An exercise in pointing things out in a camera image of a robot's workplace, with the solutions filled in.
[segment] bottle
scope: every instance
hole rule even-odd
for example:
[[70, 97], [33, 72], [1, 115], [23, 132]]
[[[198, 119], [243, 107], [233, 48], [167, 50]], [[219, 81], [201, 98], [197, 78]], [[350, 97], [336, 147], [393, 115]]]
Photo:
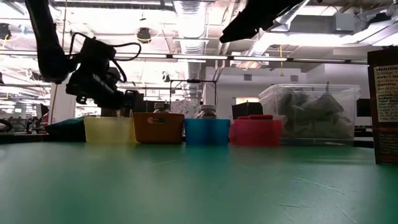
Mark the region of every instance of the bottle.
[[155, 103], [154, 113], [171, 113], [170, 104], [168, 103]]
[[200, 113], [197, 116], [199, 119], [216, 119], [217, 114], [216, 114], [216, 106], [215, 105], [201, 105], [200, 106]]

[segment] yellow plastic bin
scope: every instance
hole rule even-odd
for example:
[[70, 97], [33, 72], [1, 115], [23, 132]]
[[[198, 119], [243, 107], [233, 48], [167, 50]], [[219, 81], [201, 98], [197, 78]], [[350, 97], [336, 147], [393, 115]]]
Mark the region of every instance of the yellow plastic bin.
[[89, 143], [136, 143], [132, 118], [92, 117], [85, 119], [86, 142]]

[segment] green table surface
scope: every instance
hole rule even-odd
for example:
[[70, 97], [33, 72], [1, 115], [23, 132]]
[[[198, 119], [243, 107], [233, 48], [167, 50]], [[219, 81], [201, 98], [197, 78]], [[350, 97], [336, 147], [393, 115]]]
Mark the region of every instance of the green table surface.
[[372, 149], [0, 145], [1, 224], [397, 223]]

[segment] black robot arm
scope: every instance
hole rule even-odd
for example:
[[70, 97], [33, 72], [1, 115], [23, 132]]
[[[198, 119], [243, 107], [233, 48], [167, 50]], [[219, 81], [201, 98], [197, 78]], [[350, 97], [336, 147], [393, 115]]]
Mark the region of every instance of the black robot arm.
[[[40, 73], [45, 81], [59, 84], [73, 72], [67, 84], [67, 93], [75, 95], [78, 103], [85, 104], [87, 98], [92, 98], [102, 108], [132, 108], [130, 104], [134, 103], [134, 99], [131, 97], [136, 94], [131, 91], [118, 91], [116, 83], [121, 81], [120, 75], [109, 70], [109, 61], [119, 68], [124, 78], [123, 82], [126, 82], [126, 74], [115, 59], [114, 47], [137, 45], [139, 50], [135, 57], [124, 59], [134, 60], [141, 52], [139, 44], [108, 45], [95, 37], [89, 38], [84, 34], [74, 33], [70, 54], [65, 55], [59, 44], [48, 0], [25, 0], [25, 4], [36, 37]], [[81, 52], [71, 55], [76, 35], [82, 35], [85, 41]]]

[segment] blue plastic bin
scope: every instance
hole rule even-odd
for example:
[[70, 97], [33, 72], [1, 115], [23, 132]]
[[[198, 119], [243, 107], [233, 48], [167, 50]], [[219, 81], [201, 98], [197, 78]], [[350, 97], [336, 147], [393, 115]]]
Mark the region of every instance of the blue plastic bin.
[[189, 145], [228, 145], [229, 119], [185, 119], [185, 140]]

